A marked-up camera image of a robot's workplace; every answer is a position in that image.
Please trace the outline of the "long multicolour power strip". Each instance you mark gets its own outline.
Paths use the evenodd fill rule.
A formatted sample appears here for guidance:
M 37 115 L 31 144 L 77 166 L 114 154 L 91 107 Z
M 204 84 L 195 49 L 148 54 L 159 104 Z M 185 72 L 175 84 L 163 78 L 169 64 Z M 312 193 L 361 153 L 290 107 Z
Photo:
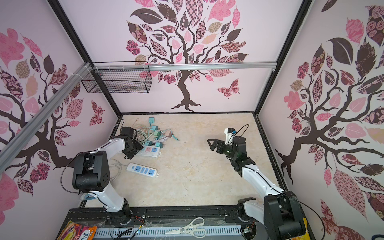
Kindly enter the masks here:
M 161 148 L 156 146 L 143 146 L 137 153 L 138 156 L 158 158 L 161 155 Z

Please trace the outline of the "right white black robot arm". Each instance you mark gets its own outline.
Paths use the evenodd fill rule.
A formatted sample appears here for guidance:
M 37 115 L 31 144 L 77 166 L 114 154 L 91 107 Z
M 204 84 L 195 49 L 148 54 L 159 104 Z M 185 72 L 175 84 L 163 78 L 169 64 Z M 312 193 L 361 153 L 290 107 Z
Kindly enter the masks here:
M 240 177 L 252 185 L 264 198 L 261 206 L 252 198 L 240 201 L 243 213 L 263 224 L 271 240 L 287 240 L 307 232 L 300 202 L 293 192 L 284 191 L 270 181 L 248 157 L 244 137 L 207 140 L 211 151 L 225 155 Z

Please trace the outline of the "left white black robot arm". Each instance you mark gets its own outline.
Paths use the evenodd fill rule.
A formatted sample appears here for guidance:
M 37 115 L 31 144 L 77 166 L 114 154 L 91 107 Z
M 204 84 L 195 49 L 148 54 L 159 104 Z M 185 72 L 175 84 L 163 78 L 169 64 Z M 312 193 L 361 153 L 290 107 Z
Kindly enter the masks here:
M 142 149 L 137 140 L 118 136 L 96 150 L 78 154 L 74 158 L 73 188 L 93 195 L 112 216 L 130 220 L 133 214 L 128 201 L 111 184 L 109 159 L 119 152 L 132 159 Z

